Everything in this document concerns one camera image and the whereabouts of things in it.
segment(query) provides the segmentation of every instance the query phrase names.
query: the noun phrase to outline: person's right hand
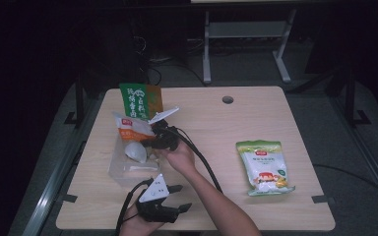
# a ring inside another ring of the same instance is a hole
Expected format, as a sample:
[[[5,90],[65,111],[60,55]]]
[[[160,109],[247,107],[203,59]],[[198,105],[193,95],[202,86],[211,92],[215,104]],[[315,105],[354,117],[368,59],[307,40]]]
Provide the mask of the person's right hand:
[[[183,176],[196,171],[193,150],[181,140],[179,140],[179,146],[176,150],[158,149],[157,153],[164,156],[171,167]]]
[[[123,220],[118,236],[151,235],[154,231],[164,225],[163,222],[147,222],[138,214],[135,204],[132,204],[127,211],[125,211]]]

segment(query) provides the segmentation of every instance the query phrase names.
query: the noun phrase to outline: snack bag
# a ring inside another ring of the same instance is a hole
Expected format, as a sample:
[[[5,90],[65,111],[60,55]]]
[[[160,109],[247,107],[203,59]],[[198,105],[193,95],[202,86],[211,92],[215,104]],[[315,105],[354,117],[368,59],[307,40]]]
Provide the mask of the snack bag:
[[[118,112],[112,112],[112,114],[123,141],[139,142],[156,137],[155,133],[152,131],[152,126],[150,126],[147,121],[123,116]]]
[[[254,187],[248,191],[249,196],[285,194],[294,190],[287,186],[281,142],[245,141],[236,143],[236,148]]]
[[[120,84],[125,115],[142,120],[152,119],[162,112],[161,89],[159,86],[143,84]]]
[[[137,118],[123,116],[117,112],[112,112],[119,135],[124,142],[125,154],[140,163],[145,163],[152,151],[148,147],[143,147],[141,140],[154,139],[155,133],[147,121]]]

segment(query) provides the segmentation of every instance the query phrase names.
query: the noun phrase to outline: hole in table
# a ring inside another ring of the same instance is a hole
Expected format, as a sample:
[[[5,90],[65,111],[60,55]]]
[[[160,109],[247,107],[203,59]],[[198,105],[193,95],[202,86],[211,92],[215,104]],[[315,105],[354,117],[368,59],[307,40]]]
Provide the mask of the hole in table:
[[[232,98],[232,96],[223,96],[222,102],[225,104],[231,104],[232,102],[234,102],[234,98]]]

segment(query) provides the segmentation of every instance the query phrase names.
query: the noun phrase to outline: red logo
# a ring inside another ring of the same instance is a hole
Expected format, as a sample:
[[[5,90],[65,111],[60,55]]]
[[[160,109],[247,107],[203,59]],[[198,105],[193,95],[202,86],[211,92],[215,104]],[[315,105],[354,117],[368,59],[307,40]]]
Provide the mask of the red logo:
[[[122,124],[127,126],[132,126],[133,122],[127,119],[122,119]]]
[[[265,150],[256,150],[256,155],[267,155]]]

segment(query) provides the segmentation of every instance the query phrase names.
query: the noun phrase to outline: power cord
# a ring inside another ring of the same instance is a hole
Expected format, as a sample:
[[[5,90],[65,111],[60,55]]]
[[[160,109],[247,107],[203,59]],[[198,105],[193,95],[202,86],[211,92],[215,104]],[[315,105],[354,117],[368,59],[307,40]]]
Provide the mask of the power cord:
[[[351,173],[347,170],[344,170],[344,169],[341,169],[341,168],[338,168],[338,167],[334,167],[334,166],[330,166],[330,165],[324,165],[324,164],[312,164],[314,167],[322,167],[322,168],[327,168],[327,169],[333,169],[333,170],[337,170],[337,171],[340,171],[340,172],[343,172],[347,175],[350,175],[354,178],[357,178],[359,180],[362,180],[363,182],[367,183],[368,185],[372,186],[373,188],[377,189],[378,190],[378,185],[376,183],[374,183],[373,181],[369,180],[369,179],[366,179],[364,177],[361,177],[361,176],[358,176],[354,173]]]
[[[205,168],[207,168],[208,170],[208,173],[210,174],[211,176],[211,179],[213,180],[216,188],[218,191],[222,192],[222,189],[221,189],[221,186],[220,186],[220,183],[218,182],[217,180],[217,177],[215,176],[210,164],[208,163],[207,159],[201,154],[201,152],[196,148],[196,146],[192,143],[192,141],[190,141],[189,137],[187,136],[186,133],[184,133],[188,139],[186,139],[184,136],[182,136],[181,134],[179,134],[178,132],[175,132],[175,131],[172,131],[170,129],[165,129],[165,128],[155,128],[153,129],[154,132],[156,132],[156,130],[158,131],[166,131],[176,137],[178,137],[180,140],[182,140],[189,148],[191,148],[193,150],[193,152],[195,152],[196,155],[198,155],[198,157],[201,159],[201,161],[204,163],[205,165]]]
[[[154,67],[181,67],[181,68],[184,68],[186,69],[187,71],[191,72],[195,77],[196,79],[198,79],[198,81],[204,86],[206,87],[207,84],[204,83],[203,79],[194,71],[192,70],[191,68],[189,68],[188,66],[184,66],[184,65],[179,65],[179,64],[173,64],[173,65],[154,65]]]
[[[135,217],[138,215],[135,214],[127,219],[124,219],[124,216],[125,216],[125,212],[127,211],[127,208],[128,208],[128,205],[130,205],[130,202],[131,202],[131,199],[133,198],[133,195],[134,195],[134,192],[137,191],[138,188],[140,188],[141,186],[143,185],[147,185],[147,186],[150,186],[155,180],[153,178],[150,178],[148,180],[145,180],[145,181],[142,181],[141,183],[139,183],[138,185],[136,185],[132,190],[131,192],[128,193],[127,195],[127,198],[125,199],[125,202],[124,202],[124,205],[122,206],[122,209],[121,209],[121,212],[119,213],[119,216],[118,216],[118,220],[116,222],[116,228],[115,228],[115,234],[116,236],[119,235],[119,232],[121,231],[121,226],[122,226],[122,223],[124,223],[125,221]]]

